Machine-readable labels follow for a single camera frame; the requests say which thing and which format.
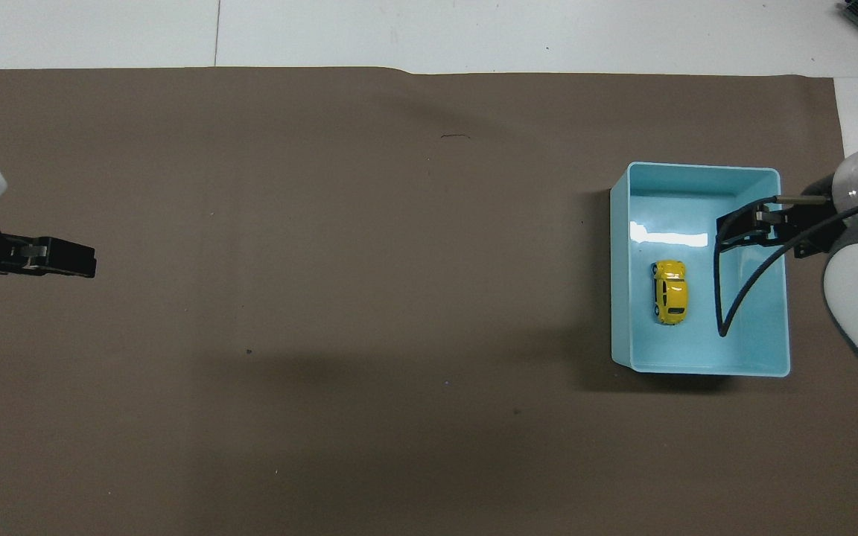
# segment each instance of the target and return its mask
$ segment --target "light blue tray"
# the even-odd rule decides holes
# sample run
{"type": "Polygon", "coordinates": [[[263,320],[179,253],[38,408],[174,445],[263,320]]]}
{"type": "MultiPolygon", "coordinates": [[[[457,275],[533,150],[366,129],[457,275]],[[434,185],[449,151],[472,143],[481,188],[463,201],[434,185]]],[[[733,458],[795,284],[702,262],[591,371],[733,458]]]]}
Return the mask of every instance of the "light blue tray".
{"type": "MultiPolygon", "coordinates": [[[[749,201],[780,193],[780,174],[763,167],[634,162],[611,190],[611,357],[639,372],[789,374],[784,260],[743,299],[725,338],[717,333],[713,296],[716,220],[749,201]],[[689,302],[680,325],[654,316],[651,264],[687,264],[689,302]]],[[[721,255],[724,310],[773,248],[721,255]]]]}

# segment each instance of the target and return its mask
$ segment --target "brown mat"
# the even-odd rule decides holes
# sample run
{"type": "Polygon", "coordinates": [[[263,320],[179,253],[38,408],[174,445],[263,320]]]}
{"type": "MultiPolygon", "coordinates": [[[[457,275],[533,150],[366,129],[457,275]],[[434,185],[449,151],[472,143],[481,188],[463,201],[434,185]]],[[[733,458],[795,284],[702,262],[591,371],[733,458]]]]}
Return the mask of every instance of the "brown mat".
{"type": "Polygon", "coordinates": [[[858,534],[858,364],[789,262],[793,373],[609,356],[632,160],[842,159],[828,79],[0,71],[0,534],[858,534]]]}

